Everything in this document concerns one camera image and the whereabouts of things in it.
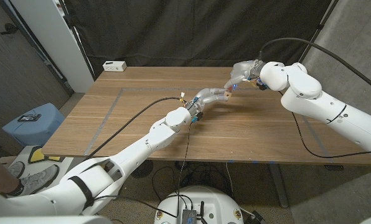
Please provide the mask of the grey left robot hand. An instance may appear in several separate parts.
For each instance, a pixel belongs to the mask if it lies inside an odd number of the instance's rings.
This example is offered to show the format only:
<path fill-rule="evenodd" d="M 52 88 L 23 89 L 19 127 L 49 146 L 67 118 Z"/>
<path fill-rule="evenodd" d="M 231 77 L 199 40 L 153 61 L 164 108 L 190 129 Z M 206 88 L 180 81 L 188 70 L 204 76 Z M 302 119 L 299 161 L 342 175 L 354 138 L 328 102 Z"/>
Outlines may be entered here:
<path fill-rule="evenodd" d="M 224 88 L 204 88 L 194 96 L 194 98 L 185 104 L 191 116 L 203 112 L 205 106 L 216 101 L 228 101 L 232 93 Z"/>

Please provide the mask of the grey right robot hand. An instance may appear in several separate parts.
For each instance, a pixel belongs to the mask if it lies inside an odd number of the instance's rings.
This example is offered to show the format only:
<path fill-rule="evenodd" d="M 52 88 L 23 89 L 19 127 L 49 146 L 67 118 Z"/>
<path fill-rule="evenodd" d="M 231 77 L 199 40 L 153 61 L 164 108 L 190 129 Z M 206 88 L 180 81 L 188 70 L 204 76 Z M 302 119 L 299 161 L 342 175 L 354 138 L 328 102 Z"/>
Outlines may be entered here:
<path fill-rule="evenodd" d="M 230 79 L 226 82 L 224 88 L 229 89 L 241 82 L 249 82 L 257 79 L 264 66 L 265 62 L 261 60 L 248 60 L 234 64 L 230 72 Z"/>

